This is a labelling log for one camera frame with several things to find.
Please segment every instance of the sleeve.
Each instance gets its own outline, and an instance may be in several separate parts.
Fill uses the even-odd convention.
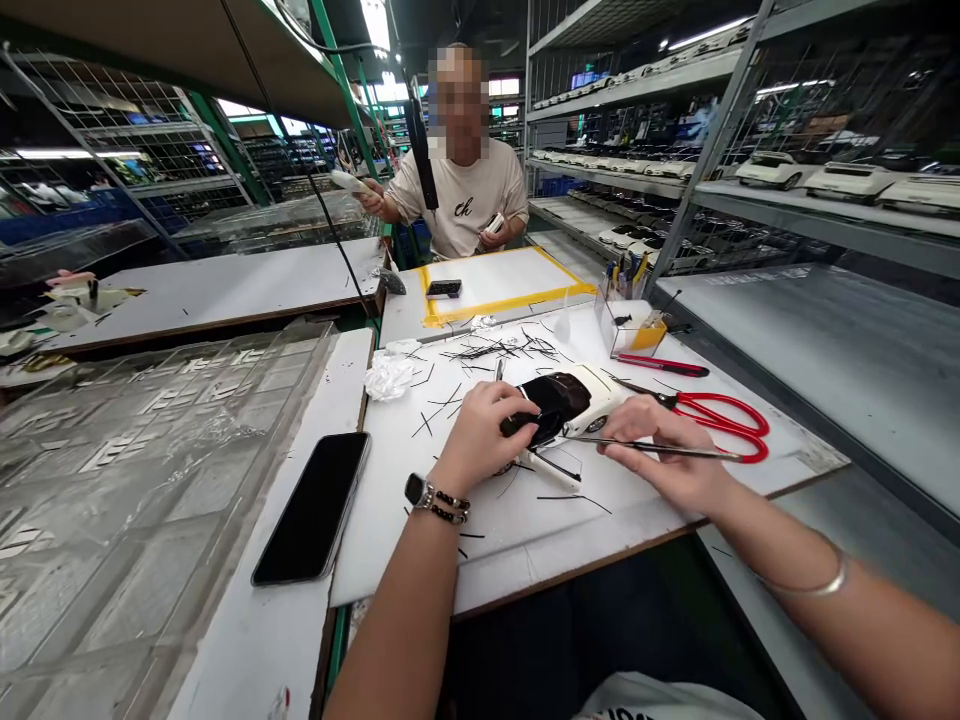
[[[530,221],[530,213],[527,210],[527,188],[523,177],[523,170],[520,168],[520,161],[513,148],[507,148],[509,157],[507,158],[507,183],[506,198],[504,202],[503,216],[510,220],[518,217],[524,223]]]
[[[384,191],[397,204],[397,210],[408,225],[419,218],[421,210],[420,175],[417,173],[417,161],[412,152],[408,152],[400,160],[400,169],[390,185]]]

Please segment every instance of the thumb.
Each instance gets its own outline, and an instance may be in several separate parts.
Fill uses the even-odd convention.
[[[607,445],[603,454],[620,463],[630,472],[639,475],[654,487],[667,482],[667,473],[664,472],[663,465],[639,450],[623,445]]]
[[[530,441],[533,440],[534,433],[537,432],[538,425],[536,423],[527,423],[512,436],[507,439],[507,444],[510,447],[511,458],[515,458],[524,448],[530,444]]]

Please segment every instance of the bracelet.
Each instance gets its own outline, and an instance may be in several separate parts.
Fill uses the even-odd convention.
[[[442,510],[441,508],[438,508],[436,505],[430,506],[430,512],[432,512],[441,520],[446,520],[451,525],[463,525],[465,522],[467,522],[467,516],[470,514],[466,510],[463,511],[462,515],[448,513],[446,510]]]
[[[791,595],[794,597],[823,597],[824,595],[832,595],[833,593],[839,591],[840,588],[842,588],[847,583],[847,575],[850,570],[850,556],[847,555],[843,550],[838,548],[836,545],[834,545],[833,541],[830,540],[830,538],[828,538],[823,533],[817,533],[817,535],[822,537],[827,542],[827,544],[833,548],[833,552],[837,556],[837,565],[838,565],[837,574],[834,576],[833,580],[828,582],[826,585],[822,585],[821,587],[813,588],[811,590],[799,590],[797,588],[788,588],[788,587],[784,587],[783,585],[777,585],[777,583],[767,580],[762,575],[758,575],[757,573],[753,572],[753,570],[750,570],[749,567],[747,569],[750,570],[751,574],[757,580],[759,580],[761,583],[763,583],[768,588],[773,590],[775,593],[778,593],[780,595]]]
[[[452,507],[454,510],[469,510],[470,501],[469,500],[457,500],[447,495],[443,490],[436,490],[434,492],[438,498],[443,500],[447,505]]]

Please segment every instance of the smartphone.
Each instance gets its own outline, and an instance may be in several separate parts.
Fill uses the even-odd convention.
[[[254,585],[330,574],[369,447],[364,432],[320,438],[253,571]]]
[[[427,297],[460,297],[462,287],[460,280],[434,280],[427,288]]]

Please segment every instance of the red scissors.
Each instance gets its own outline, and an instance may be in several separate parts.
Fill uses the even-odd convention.
[[[622,385],[628,390],[633,390],[641,395],[650,395],[667,410],[675,412],[677,415],[688,417],[698,425],[713,428],[714,430],[720,430],[746,440],[748,443],[753,445],[753,447],[756,449],[756,452],[753,455],[744,455],[742,460],[744,464],[758,463],[761,460],[765,460],[767,456],[770,455],[770,449],[763,441],[763,438],[770,432],[770,424],[767,422],[766,418],[763,417],[763,415],[742,400],[730,397],[729,395],[720,395],[719,393],[677,392],[676,395],[664,395],[663,393],[658,393],[654,390],[647,390],[639,385],[634,385],[626,380],[620,380],[619,378],[613,378],[613,380],[618,385]],[[746,413],[746,415],[756,423],[756,427],[744,425],[736,420],[731,420],[730,418],[721,415],[716,410],[711,410],[706,405],[701,405],[700,402],[698,402],[700,400],[712,400],[714,402],[732,405],[733,407]]]

